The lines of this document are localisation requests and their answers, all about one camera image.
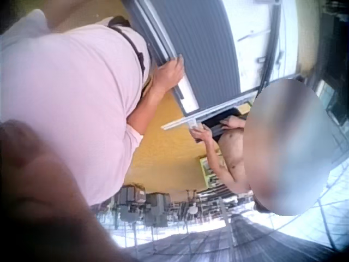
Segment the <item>black object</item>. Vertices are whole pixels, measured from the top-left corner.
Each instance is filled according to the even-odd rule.
[[[213,140],[218,143],[220,137],[223,134],[223,130],[221,128],[220,121],[229,117],[229,116],[238,116],[240,118],[246,119],[247,115],[242,116],[240,111],[237,108],[231,108],[227,111],[224,111],[214,117],[211,117],[202,122],[202,124],[209,127],[212,131]]]
[[[280,16],[281,16],[281,6],[274,5],[272,11],[272,22],[270,26],[270,37],[267,47],[267,53],[265,56],[265,62],[263,66],[263,73],[261,77],[261,84],[258,88],[257,96],[262,92],[262,90],[269,85],[270,76],[272,75],[274,61],[275,61],[275,50],[278,44],[279,31],[280,31]]]

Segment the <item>pink shirt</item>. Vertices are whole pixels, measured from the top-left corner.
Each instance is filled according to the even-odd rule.
[[[146,43],[122,29],[145,56],[146,79]],[[30,125],[70,168],[90,205],[117,193],[142,140],[126,123],[143,85],[130,44],[104,25],[51,33],[37,9],[2,35],[1,55],[1,121]]]

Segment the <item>belt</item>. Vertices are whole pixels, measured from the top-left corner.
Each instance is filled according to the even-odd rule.
[[[108,27],[110,29],[113,29],[114,31],[118,32],[119,34],[121,34],[127,40],[127,42],[130,43],[130,45],[132,46],[133,50],[135,51],[135,53],[137,55],[137,58],[138,58],[138,61],[140,63],[141,70],[142,70],[142,77],[144,78],[144,71],[146,70],[146,67],[144,66],[143,53],[138,52],[136,45],[132,42],[132,40],[124,32],[121,31],[120,28],[115,27],[115,26],[109,26],[109,25],[108,25]]]

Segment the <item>shirtless man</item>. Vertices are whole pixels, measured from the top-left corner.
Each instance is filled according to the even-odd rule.
[[[245,175],[243,162],[243,134],[246,120],[236,116],[230,116],[220,123],[224,130],[223,135],[218,140],[218,145],[222,152],[226,167],[220,162],[216,150],[215,141],[212,138],[212,131],[205,125],[190,130],[190,134],[195,139],[204,142],[207,152],[207,160],[210,168],[217,175],[219,180],[235,194],[247,193],[251,190],[248,179]],[[262,206],[257,199],[255,209],[259,212],[270,212]]]

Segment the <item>person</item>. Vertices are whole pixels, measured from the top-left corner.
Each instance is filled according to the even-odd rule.
[[[0,141],[3,257],[138,261],[115,244],[69,168],[30,126],[6,121]]]
[[[246,120],[237,116],[229,116],[221,120],[223,134],[216,138],[212,137],[212,131],[204,124],[190,129],[194,139],[204,142],[207,160],[212,171],[218,179],[235,194],[247,193],[251,190],[248,178],[245,174],[243,162],[243,134]],[[216,153],[216,142],[221,150],[224,163],[219,160]],[[260,213],[270,213],[254,196],[255,209]]]
[[[182,56],[155,70],[127,23],[53,30],[84,0],[47,1],[2,35],[2,122],[29,125],[72,172],[89,205],[121,188],[162,98],[184,76]]]

